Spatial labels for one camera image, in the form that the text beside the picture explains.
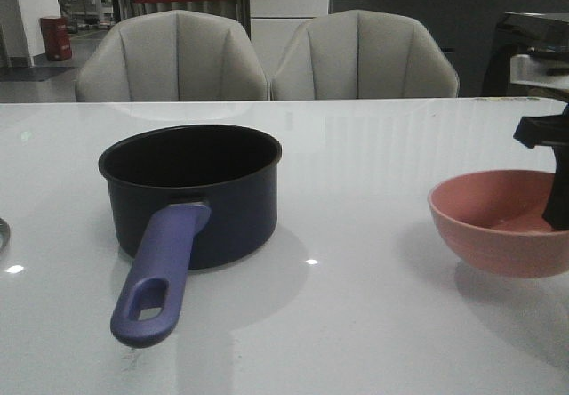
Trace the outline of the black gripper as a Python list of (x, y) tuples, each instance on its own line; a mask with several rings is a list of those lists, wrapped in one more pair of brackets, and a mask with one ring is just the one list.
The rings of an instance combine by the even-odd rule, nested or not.
[[(512, 84), (568, 90), (567, 61), (518, 54), (510, 59), (509, 65)], [(529, 149), (553, 148), (556, 171), (542, 217), (554, 230), (568, 230), (568, 105), (561, 114), (522, 117), (514, 138)]]

